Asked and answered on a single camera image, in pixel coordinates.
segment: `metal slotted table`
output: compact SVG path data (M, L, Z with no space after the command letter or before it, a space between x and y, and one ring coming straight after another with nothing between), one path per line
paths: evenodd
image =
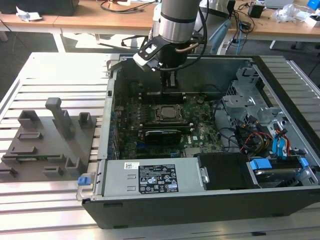
M90 112L98 117L87 170L94 172L110 60L117 62L119 55L33 53L0 104L0 156L20 126L17 118L22 110L35 109L40 117L50 116L51 112L45 109L46 99L60 97L62 109L68 110L70 116ZM76 200L77 187L76 181L0 183L1 240L246 240L264 234L259 239L305 240L316 239L320 234L318 203L286 217L103 230Z

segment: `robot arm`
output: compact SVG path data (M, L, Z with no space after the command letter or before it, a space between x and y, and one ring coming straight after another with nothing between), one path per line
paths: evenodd
M200 1L162 0L161 14L153 24L153 38L133 56L143 70L161 72L163 87L175 88L177 71L194 64L204 54L208 41L206 19L211 19L213 25L219 27L222 23L215 24L216 14L223 13L228 18L228 0L202 0L201 4ZM201 23L202 34L194 30L196 21ZM201 44L200 55L185 64L188 53Z
M157 36L153 34L133 57L142 69L177 68L186 61L190 45L195 48L200 44L198 40L191 40L199 3L200 0L162 1Z

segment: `warning label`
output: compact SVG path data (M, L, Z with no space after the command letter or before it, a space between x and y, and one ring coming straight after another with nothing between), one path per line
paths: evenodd
M139 192L141 194L179 192L175 165L139 166Z

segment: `gray fixture base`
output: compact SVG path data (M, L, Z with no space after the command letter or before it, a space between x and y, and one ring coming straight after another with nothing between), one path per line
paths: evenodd
M67 135L63 117L59 125L54 117L22 111L21 126L1 159L0 182L77 180L87 170L97 118L88 112L69 116L60 106L55 111L67 116Z

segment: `capacitor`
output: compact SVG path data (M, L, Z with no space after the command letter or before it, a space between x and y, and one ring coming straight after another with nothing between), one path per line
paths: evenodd
M199 104L199 105L202 105L202 104L204 104L204 100L203 99L201 99L201 98L199 98L197 101L196 101L196 103L197 104Z

